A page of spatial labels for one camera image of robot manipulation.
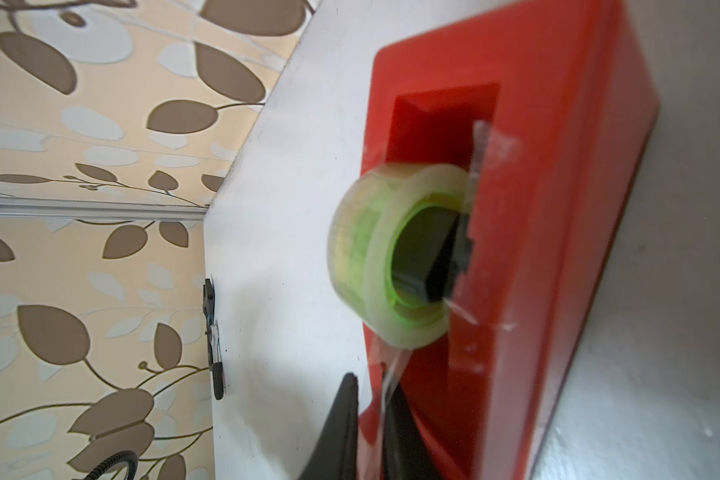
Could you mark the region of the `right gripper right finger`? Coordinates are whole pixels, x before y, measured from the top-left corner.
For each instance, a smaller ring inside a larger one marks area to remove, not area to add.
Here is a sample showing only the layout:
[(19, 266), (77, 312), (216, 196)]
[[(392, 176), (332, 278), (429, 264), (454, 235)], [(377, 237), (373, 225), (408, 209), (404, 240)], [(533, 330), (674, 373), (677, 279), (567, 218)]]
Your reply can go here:
[(409, 402), (392, 374), (382, 377), (384, 399), (382, 471), (387, 480), (440, 480)]

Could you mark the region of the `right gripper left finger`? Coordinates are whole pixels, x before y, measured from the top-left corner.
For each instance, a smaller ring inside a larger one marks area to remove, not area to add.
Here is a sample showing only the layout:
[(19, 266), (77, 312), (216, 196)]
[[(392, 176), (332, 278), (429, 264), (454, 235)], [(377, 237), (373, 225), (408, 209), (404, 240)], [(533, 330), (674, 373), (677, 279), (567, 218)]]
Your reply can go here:
[(299, 480), (356, 480), (358, 379), (346, 373)]

